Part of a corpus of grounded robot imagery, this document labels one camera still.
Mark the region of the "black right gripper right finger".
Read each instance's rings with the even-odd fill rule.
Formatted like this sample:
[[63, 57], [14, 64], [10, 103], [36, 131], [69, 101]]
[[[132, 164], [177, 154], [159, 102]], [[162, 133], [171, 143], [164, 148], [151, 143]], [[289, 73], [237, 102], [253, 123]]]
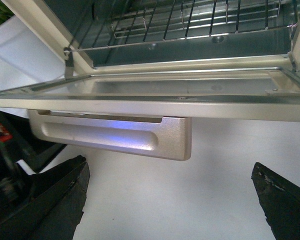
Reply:
[[275, 239], [300, 240], [300, 187], [260, 162], [251, 179]]

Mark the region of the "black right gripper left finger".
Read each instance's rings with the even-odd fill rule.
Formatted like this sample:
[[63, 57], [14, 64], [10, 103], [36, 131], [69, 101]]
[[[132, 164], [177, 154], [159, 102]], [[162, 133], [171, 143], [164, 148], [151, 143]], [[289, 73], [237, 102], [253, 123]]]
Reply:
[[39, 174], [19, 206], [1, 211], [0, 240], [71, 240], [83, 216], [90, 169], [78, 155]]

